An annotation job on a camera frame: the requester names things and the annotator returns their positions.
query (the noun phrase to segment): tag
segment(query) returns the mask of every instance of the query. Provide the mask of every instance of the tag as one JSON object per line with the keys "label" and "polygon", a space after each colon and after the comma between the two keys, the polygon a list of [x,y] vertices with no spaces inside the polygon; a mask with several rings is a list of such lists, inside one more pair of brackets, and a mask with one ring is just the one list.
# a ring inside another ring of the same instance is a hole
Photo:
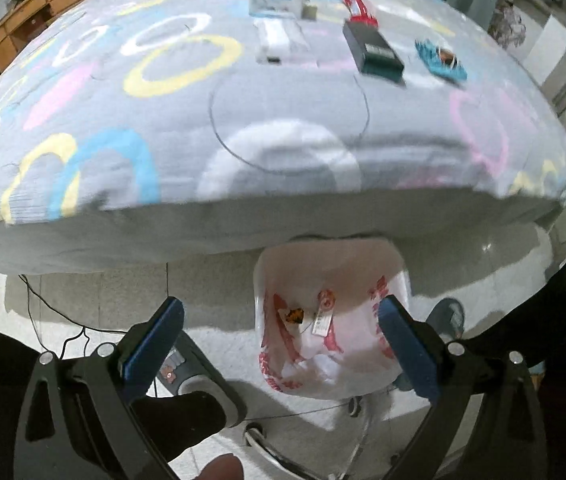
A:
{"label": "tag", "polygon": [[367,50],[370,54],[376,54],[377,56],[388,57],[390,59],[394,59],[396,57],[396,55],[388,48],[370,45],[369,43],[365,43],[365,50]]}
{"label": "tag", "polygon": [[320,337],[327,337],[330,331],[330,323],[334,314],[334,306],[336,305],[336,297],[329,289],[325,289],[318,294],[319,310],[314,318],[312,334]]}
{"label": "tag", "polygon": [[332,322],[332,312],[329,310],[327,312],[317,312],[316,318],[314,318],[314,326],[312,327],[312,334],[319,335],[321,337],[327,337],[327,333],[330,330],[330,323]]}

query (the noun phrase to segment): white plastic bag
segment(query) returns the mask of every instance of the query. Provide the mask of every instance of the white plastic bag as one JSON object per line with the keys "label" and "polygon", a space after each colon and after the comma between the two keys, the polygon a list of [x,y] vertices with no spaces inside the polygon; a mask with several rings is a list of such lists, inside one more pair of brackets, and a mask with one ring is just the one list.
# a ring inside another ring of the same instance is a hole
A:
{"label": "white plastic bag", "polygon": [[265,249],[254,269],[254,301],[266,382],[314,399],[346,399],[391,384],[401,367],[378,327],[378,302],[388,294],[409,310],[408,275],[387,240]]}

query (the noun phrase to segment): floor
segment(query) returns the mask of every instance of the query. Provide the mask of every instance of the floor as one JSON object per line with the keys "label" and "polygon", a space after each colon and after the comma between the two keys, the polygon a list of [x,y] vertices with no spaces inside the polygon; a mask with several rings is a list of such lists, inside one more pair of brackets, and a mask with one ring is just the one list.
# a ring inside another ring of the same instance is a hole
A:
{"label": "floor", "polygon": [[[425,319],[434,304],[453,296],[464,304],[468,335],[479,333],[537,291],[552,262],[548,235],[534,224],[476,228],[455,234],[396,242],[412,283],[410,310]],[[187,307],[186,330],[211,362],[234,384],[275,447],[321,475],[338,473],[360,433],[345,400],[313,400],[269,389],[257,364],[253,326],[252,271],[258,251],[198,256],[152,266],[97,274],[29,276],[34,290],[72,319],[95,328],[126,329],[146,320],[166,294]],[[30,295],[29,306],[42,343],[60,352],[80,331]],[[26,286],[17,276],[0,275],[0,331],[41,349],[28,318]],[[88,330],[92,351],[115,336]],[[83,353],[86,340],[68,345],[68,356]],[[354,478],[370,478],[389,467],[425,416],[428,403],[412,392],[378,392],[368,399],[377,410],[371,439]],[[450,450],[466,442],[480,400],[474,399]],[[285,479],[282,472],[244,446],[244,424],[224,430],[186,451],[171,465],[188,480],[215,456],[232,452],[248,479]]]}

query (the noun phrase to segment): small white box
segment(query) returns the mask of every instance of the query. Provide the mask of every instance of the small white box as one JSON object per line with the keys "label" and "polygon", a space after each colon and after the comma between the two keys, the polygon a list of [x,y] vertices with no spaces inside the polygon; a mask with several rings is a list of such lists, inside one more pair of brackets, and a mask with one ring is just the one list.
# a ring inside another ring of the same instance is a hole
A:
{"label": "small white box", "polygon": [[304,0],[249,0],[250,15],[258,18],[303,18]]}

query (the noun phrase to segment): screw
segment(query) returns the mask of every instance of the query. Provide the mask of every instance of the screw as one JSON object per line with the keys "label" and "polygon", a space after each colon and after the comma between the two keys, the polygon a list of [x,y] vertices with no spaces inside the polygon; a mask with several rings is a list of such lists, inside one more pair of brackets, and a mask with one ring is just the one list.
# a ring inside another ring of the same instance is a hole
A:
{"label": "screw", "polygon": [[449,345],[447,345],[447,351],[458,357],[465,353],[465,347],[457,341],[452,341]]}
{"label": "screw", "polygon": [[111,356],[114,353],[114,345],[112,343],[103,343],[96,349],[96,353],[99,357]]}
{"label": "screw", "polygon": [[54,359],[54,354],[52,352],[43,352],[39,356],[39,363],[42,365],[49,365]]}
{"label": "screw", "polygon": [[520,365],[523,362],[523,356],[521,352],[517,352],[516,350],[512,350],[509,353],[509,360],[512,361],[515,365]]}

